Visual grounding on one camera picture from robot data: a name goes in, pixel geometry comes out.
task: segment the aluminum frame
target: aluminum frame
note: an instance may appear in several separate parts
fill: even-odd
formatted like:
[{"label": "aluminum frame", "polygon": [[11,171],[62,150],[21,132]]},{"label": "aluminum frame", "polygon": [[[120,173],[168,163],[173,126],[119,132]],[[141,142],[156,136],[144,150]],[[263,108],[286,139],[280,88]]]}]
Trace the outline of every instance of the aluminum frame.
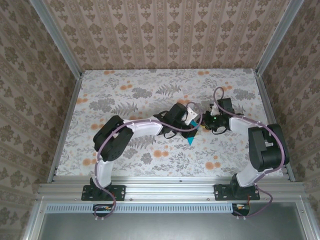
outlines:
[{"label": "aluminum frame", "polygon": [[76,83],[75,83],[73,94],[72,94],[70,104],[69,104],[69,108],[66,113],[64,124],[63,124],[62,131],[61,131],[61,135],[59,138],[59,142],[58,142],[58,145],[56,147],[55,154],[53,157],[53,161],[52,161],[50,173],[49,173],[49,176],[47,179],[47,183],[52,182],[54,175],[56,173],[57,167],[59,165],[61,154],[64,149],[65,142],[66,142],[67,133],[68,133],[68,130],[70,127],[71,119],[72,119],[72,116],[73,116],[73,113],[75,110],[75,106],[77,103],[78,95],[80,92],[81,84],[82,84],[82,78],[79,81],[76,81]]},{"label": "aluminum frame", "polygon": [[[261,100],[265,109],[269,123],[275,123],[276,118],[260,75],[256,75],[256,82],[261,95]],[[51,203],[63,203],[80,205],[92,203],[91,201],[81,201],[81,194],[84,185],[89,184],[90,176],[54,176],[56,167],[59,164],[60,156],[70,121],[73,115],[75,103],[81,88],[81,80],[77,82],[68,109],[66,123],[63,126],[59,140],[54,163],[51,168],[48,183],[41,184],[36,196],[29,223],[26,229],[24,240],[36,240],[39,237],[46,208]],[[259,186],[272,194],[273,202],[295,203],[299,211],[299,217],[304,233],[308,240],[320,239],[319,227],[315,216],[308,202],[302,182],[295,182],[290,164],[282,169],[283,177],[268,177],[259,181]],[[216,201],[214,196],[214,184],[228,184],[231,177],[120,177],[111,178],[114,185],[126,185],[126,204],[215,204],[234,203],[235,201]],[[270,198],[264,193],[260,193],[259,203],[267,203]],[[110,201],[97,201],[96,204],[110,204]]]},{"label": "aluminum frame", "polygon": [[260,75],[262,75],[266,70],[271,58],[275,54],[303,2],[304,0],[292,0],[289,2],[288,7],[286,8],[268,43],[268,46],[264,50],[263,55],[261,56],[258,65],[256,66],[257,72]]},{"label": "aluminum frame", "polygon": [[35,11],[37,12],[37,14],[39,15],[41,21],[43,22],[50,36],[52,37],[55,45],[58,47],[65,62],[68,64],[75,79],[78,81],[81,77],[82,68],[77,62],[73,53],[71,52],[72,49],[68,46],[68,44],[64,40],[63,34],[60,32],[59,28],[57,27],[44,1],[30,0],[30,2],[34,7]]}]

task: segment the floral tablecloth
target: floral tablecloth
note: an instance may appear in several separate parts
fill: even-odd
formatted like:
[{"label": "floral tablecloth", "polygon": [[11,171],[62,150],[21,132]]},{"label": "floral tablecloth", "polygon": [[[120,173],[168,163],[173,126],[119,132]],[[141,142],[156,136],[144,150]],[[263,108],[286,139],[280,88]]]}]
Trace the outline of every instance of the floral tablecloth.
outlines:
[{"label": "floral tablecloth", "polygon": [[[86,71],[56,174],[93,174],[96,162],[93,137],[112,116],[144,119],[169,110],[176,102],[189,101],[198,103],[205,111],[213,103],[213,91],[218,86],[225,89],[225,97],[232,99],[236,113],[267,123],[252,69]],[[230,131],[213,135],[200,128],[191,145],[180,135],[171,139],[163,136],[133,139],[114,162],[112,174],[232,176],[248,162],[248,140],[243,136]],[[273,175],[282,176],[282,172]]]}]

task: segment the wire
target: wire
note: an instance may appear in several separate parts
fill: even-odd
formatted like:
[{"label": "wire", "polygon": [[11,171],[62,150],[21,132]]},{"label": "wire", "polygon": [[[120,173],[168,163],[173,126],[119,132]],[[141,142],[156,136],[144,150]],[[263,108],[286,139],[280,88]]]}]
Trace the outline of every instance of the wire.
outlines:
[{"label": "wire", "polygon": [[211,130],[211,132],[213,133],[213,135],[224,134],[226,131],[227,131],[227,129],[223,130],[222,132],[214,133],[214,130],[213,130],[213,129]]},{"label": "wire", "polygon": [[257,182],[258,182],[259,180],[261,180],[266,174],[273,173],[273,172],[276,172],[276,171],[278,171],[279,169],[281,169],[281,168],[283,167],[284,163],[285,163],[285,158],[286,158],[286,156],[285,156],[284,147],[283,147],[280,139],[278,138],[278,136],[277,136],[269,127],[267,127],[266,125],[264,125],[264,124],[263,124],[262,122],[260,122],[260,121],[255,121],[255,120],[253,120],[253,119],[251,119],[251,118],[245,117],[245,116],[243,116],[243,115],[237,115],[237,114],[234,114],[234,113],[232,113],[232,112],[229,112],[229,111],[223,109],[223,108],[218,104],[218,101],[217,101],[217,99],[216,99],[216,92],[217,92],[218,89],[221,89],[221,90],[222,90],[222,95],[224,95],[225,90],[224,90],[221,86],[218,86],[218,87],[214,90],[214,92],[213,92],[213,101],[214,101],[214,103],[217,105],[217,107],[218,107],[219,109],[221,109],[223,112],[225,112],[226,114],[229,114],[229,115],[231,115],[231,116],[233,116],[233,117],[236,117],[236,118],[239,118],[239,119],[244,119],[244,120],[246,120],[246,121],[248,121],[248,122],[250,122],[250,123],[252,123],[252,124],[255,124],[255,125],[258,125],[258,126],[261,126],[261,127],[265,128],[265,129],[274,137],[274,139],[276,140],[276,143],[278,144],[278,146],[279,146],[279,148],[280,148],[280,151],[281,151],[281,162],[280,162],[280,165],[279,165],[278,167],[276,167],[275,169],[271,169],[271,170],[269,170],[269,171],[266,171],[263,175],[261,175],[260,177],[258,177],[258,178],[254,181],[254,183],[257,183]]},{"label": "wire", "polygon": [[248,117],[245,117],[245,116],[243,116],[243,115],[236,115],[236,114],[234,114],[234,113],[232,113],[232,112],[229,112],[229,111],[223,109],[223,108],[218,104],[218,101],[217,101],[217,99],[216,99],[216,92],[217,92],[218,89],[221,89],[221,90],[222,90],[222,96],[224,95],[225,90],[224,90],[221,86],[219,86],[219,87],[217,87],[217,88],[214,90],[214,92],[213,92],[213,101],[214,101],[214,103],[217,105],[217,107],[218,107],[220,110],[222,110],[222,111],[225,112],[226,114],[229,114],[229,115],[231,115],[231,116],[233,116],[233,117],[236,117],[236,118],[239,118],[239,119],[244,119],[244,120],[246,120],[246,121],[248,121],[248,122],[250,122],[250,123],[253,123],[253,124],[256,124],[256,125],[258,125],[258,126],[261,126],[261,127],[265,128],[265,129],[274,137],[274,139],[276,140],[276,143],[278,144],[278,146],[279,146],[279,148],[280,148],[280,151],[281,151],[281,162],[280,162],[280,165],[279,165],[278,167],[276,167],[275,169],[271,169],[271,170],[266,171],[264,174],[262,174],[261,176],[259,176],[259,177],[258,177],[256,180],[254,180],[254,182],[253,182],[254,185],[255,185],[255,188],[256,188],[258,191],[260,191],[260,192],[262,192],[262,193],[264,193],[264,194],[266,194],[266,195],[268,195],[268,196],[270,197],[270,201],[269,201],[265,206],[263,206],[260,210],[258,210],[257,212],[252,213],[252,214],[247,215],[247,216],[243,216],[241,213],[239,213],[239,212],[237,212],[237,211],[234,211],[234,212],[235,212],[236,214],[238,214],[240,217],[250,218],[250,217],[256,216],[257,214],[261,213],[263,210],[265,210],[265,209],[272,203],[272,201],[273,201],[273,199],[274,199],[274,198],[272,197],[272,195],[271,195],[270,193],[262,190],[261,188],[259,188],[259,187],[257,186],[257,182],[258,182],[259,180],[261,180],[266,174],[276,172],[276,171],[278,171],[279,169],[281,169],[281,168],[283,167],[283,165],[284,165],[284,163],[285,163],[285,158],[286,158],[286,156],[285,156],[285,150],[284,150],[284,146],[282,145],[282,143],[281,143],[280,139],[278,138],[278,136],[277,136],[269,127],[267,127],[266,125],[264,125],[264,124],[261,123],[260,121],[252,120],[252,119],[250,119],[250,118],[248,118]]},{"label": "wire", "polygon": [[174,132],[174,134],[173,134],[172,136],[166,137],[166,134],[167,134],[167,133],[163,134],[163,136],[164,136],[165,139],[172,139],[173,137],[175,137],[175,136],[177,135],[177,133]]},{"label": "wire", "polygon": [[[195,102],[193,101],[190,101],[186,104],[186,107],[188,107],[189,104],[193,104],[196,106],[196,108],[201,111],[201,108],[199,107],[198,104],[196,104]],[[116,201],[116,198],[115,196],[109,192],[107,189],[105,189],[103,186],[101,186],[101,184],[99,183],[98,181],[98,163],[101,161],[100,159],[100,154],[102,152],[102,150],[104,149],[105,145],[107,144],[107,142],[110,141],[110,139],[113,137],[114,134],[116,134],[117,132],[119,132],[122,128],[128,126],[128,125],[133,125],[133,124],[140,124],[140,123],[156,123],[156,124],[161,124],[163,126],[166,126],[166,127],[169,127],[171,128],[172,130],[175,130],[175,131],[178,131],[178,132],[191,132],[193,130],[196,130],[200,125],[201,125],[201,122],[202,122],[202,112],[199,113],[200,115],[200,121],[199,123],[195,126],[195,127],[192,127],[190,129],[180,129],[180,128],[177,128],[177,127],[174,127],[174,126],[171,126],[167,123],[164,123],[164,122],[161,122],[159,120],[153,120],[153,119],[141,119],[141,120],[134,120],[134,121],[129,121],[129,122],[126,122],[120,126],[118,126],[115,130],[113,130],[111,132],[111,134],[104,140],[104,142],[102,143],[102,145],[100,146],[99,150],[98,150],[98,153],[96,155],[96,163],[94,165],[94,179],[95,179],[95,183],[97,185],[98,188],[100,188],[102,191],[104,191],[105,193],[107,193],[113,200],[113,208],[111,209],[111,211],[104,217],[104,218],[108,218],[112,215],[112,213],[115,211],[116,209],[116,206],[117,206],[117,201]],[[97,216],[97,209],[95,209],[94,211],[94,216],[96,219],[98,219],[99,217]]]},{"label": "wire", "polygon": [[258,187],[256,184],[254,184],[254,185],[255,185],[255,188],[256,188],[257,190],[259,190],[260,192],[262,192],[262,193],[264,193],[264,194],[267,194],[267,195],[270,197],[270,200],[269,200],[269,202],[268,202],[266,205],[264,205],[264,206],[263,206],[262,208],[260,208],[258,211],[254,212],[254,213],[252,213],[252,214],[250,214],[250,215],[247,215],[247,216],[243,216],[240,212],[233,210],[233,212],[236,213],[236,214],[238,214],[239,217],[251,218],[251,217],[253,217],[253,216],[256,216],[256,215],[258,215],[259,213],[261,213],[263,210],[265,210],[267,207],[269,207],[270,204],[272,203],[272,201],[274,200],[274,197],[273,197],[269,192],[267,192],[267,191],[265,191],[265,190],[262,190],[262,189],[261,189],[260,187]]}]

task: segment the vent grille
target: vent grille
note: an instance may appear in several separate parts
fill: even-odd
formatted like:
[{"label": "vent grille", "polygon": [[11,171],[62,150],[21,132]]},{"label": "vent grille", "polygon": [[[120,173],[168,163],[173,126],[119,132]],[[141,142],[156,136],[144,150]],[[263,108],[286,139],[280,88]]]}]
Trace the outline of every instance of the vent grille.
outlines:
[{"label": "vent grille", "polygon": [[[46,207],[47,214],[61,213],[93,213],[92,203],[49,203]],[[115,213],[232,213],[231,203],[186,203],[186,204],[153,204],[153,203],[118,203]]]}]

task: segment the metal panel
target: metal panel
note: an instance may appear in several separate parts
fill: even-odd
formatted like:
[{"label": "metal panel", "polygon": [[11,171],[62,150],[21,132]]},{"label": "metal panel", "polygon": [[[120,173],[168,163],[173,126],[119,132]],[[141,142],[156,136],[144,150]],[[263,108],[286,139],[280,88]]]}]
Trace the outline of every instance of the metal panel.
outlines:
[{"label": "metal panel", "polygon": [[310,203],[301,198],[301,200],[296,203],[296,207],[307,239],[320,239],[319,226]]},{"label": "metal panel", "polygon": [[68,64],[70,70],[72,71],[75,79],[78,81],[81,76],[81,67],[77,60],[74,58],[73,53],[69,49],[68,44],[65,42],[62,33],[59,31],[55,21],[53,20],[50,12],[48,11],[46,5],[41,0],[30,0],[35,11],[38,13],[41,21],[43,22],[46,30],[51,35],[55,45],[58,47],[60,53],[62,54],[65,62]]},{"label": "metal panel", "polygon": [[285,10],[278,26],[276,27],[272,35],[272,38],[268,43],[268,46],[265,48],[265,51],[256,67],[259,75],[262,75],[265,71],[303,2],[304,0],[291,0],[289,2],[287,9]]},{"label": "metal panel", "polygon": [[39,238],[40,230],[44,222],[46,207],[47,204],[45,202],[34,204],[23,240],[37,240]]},{"label": "metal panel", "polygon": [[[251,204],[252,212],[263,204]],[[263,213],[236,219],[230,213],[46,214],[40,240],[305,240],[296,204],[274,203]]]},{"label": "metal panel", "polygon": [[[63,214],[63,213],[93,213],[93,203],[49,203],[46,207],[46,214]],[[114,213],[121,214],[195,214],[195,213],[232,213],[231,203],[118,203]]]}]

